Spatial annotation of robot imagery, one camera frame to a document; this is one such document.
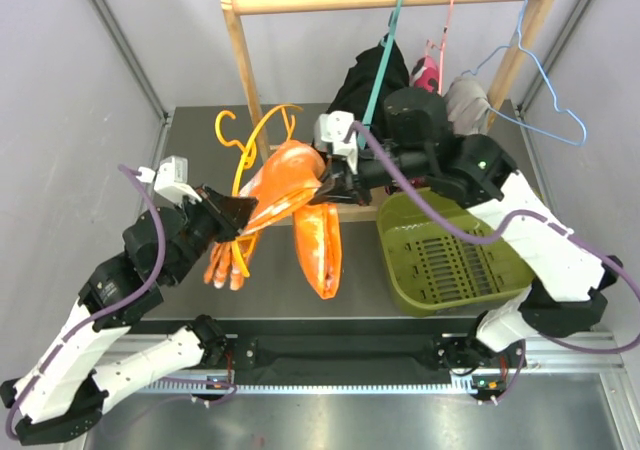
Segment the orange white trousers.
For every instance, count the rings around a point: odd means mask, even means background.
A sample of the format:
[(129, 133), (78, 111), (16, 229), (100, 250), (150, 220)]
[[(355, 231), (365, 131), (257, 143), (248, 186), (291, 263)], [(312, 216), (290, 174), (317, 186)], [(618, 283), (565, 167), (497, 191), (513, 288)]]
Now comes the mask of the orange white trousers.
[(203, 280), (217, 288), (240, 289), (263, 231), (290, 217), (299, 265), (310, 286), (326, 300), (336, 296), (342, 271), (342, 243), (337, 206), (313, 205), (326, 165), (311, 146), (297, 140), (283, 143), (257, 173), (240, 184), (240, 162), (233, 194), (257, 200), (249, 223), (232, 242), (214, 245)]

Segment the teal plastic hanger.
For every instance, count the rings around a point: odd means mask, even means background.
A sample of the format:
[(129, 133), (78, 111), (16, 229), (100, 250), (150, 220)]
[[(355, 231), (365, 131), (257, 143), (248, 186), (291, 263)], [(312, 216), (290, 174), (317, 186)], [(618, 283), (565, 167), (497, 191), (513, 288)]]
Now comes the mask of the teal plastic hanger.
[(364, 112), (364, 116), (362, 119), (362, 124), (367, 129), (371, 128), (371, 125), (373, 122), (375, 108), (378, 102), (383, 80), (388, 67), (389, 59), (391, 57), (393, 45), (395, 43), (396, 28), (397, 28), (399, 15), (402, 9), (403, 1), (404, 0), (396, 0), (395, 8), (389, 17), (388, 32), (379, 42), (379, 44), (383, 48), (383, 51), (381, 54), (381, 58), (379, 61), (373, 86), (370, 92), (369, 100), (368, 100), (368, 103)]

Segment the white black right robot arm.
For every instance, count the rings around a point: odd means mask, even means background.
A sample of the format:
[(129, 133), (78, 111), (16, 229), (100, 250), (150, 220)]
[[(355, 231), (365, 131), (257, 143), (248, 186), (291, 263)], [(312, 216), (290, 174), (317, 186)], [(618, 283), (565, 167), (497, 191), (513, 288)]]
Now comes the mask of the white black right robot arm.
[(366, 205), (371, 190), (395, 183), (449, 234), (505, 243), (533, 272), (527, 290), (478, 319), (466, 342), (474, 363), (492, 364), (521, 339), (562, 339), (600, 322), (603, 291), (622, 275), (621, 263), (578, 242), (495, 140), (455, 133), (444, 98), (421, 88), (391, 93), (382, 113), (385, 141), (351, 112), (318, 117), (314, 145), (330, 162), (322, 198)]

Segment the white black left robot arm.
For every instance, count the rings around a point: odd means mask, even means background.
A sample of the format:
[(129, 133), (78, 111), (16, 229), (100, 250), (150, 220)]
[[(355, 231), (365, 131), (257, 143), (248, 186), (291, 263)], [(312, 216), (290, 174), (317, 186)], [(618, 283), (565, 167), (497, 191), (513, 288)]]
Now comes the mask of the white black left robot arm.
[(228, 339), (207, 315), (130, 357), (99, 361), (162, 303), (162, 288), (180, 284), (212, 244), (237, 237), (256, 205), (202, 185), (171, 206), (150, 206), (124, 230), (123, 251), (96, 267), (40, 361), (2, 383), (11, 437), (23, 446), (69, 442), (139, 389), (178, 370), (220, 364)]

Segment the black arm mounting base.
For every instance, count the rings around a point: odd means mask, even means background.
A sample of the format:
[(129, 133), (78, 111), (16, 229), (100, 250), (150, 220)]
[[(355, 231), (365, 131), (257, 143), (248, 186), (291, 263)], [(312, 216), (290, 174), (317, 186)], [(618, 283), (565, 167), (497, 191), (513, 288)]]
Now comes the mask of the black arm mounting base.
[(392, 370), (415, 364), (428, 371), (463, 368), (473, 371), (491, 360), (491, 355), (465, 339), (438, 339), (432, 335), (254, 335), (215, 341), (185, 369), (214, 368), (228, 364), (237, 369), (281, 368), (289, 377), (327, 375), (355, 364), (371, 374), (375, 366)]

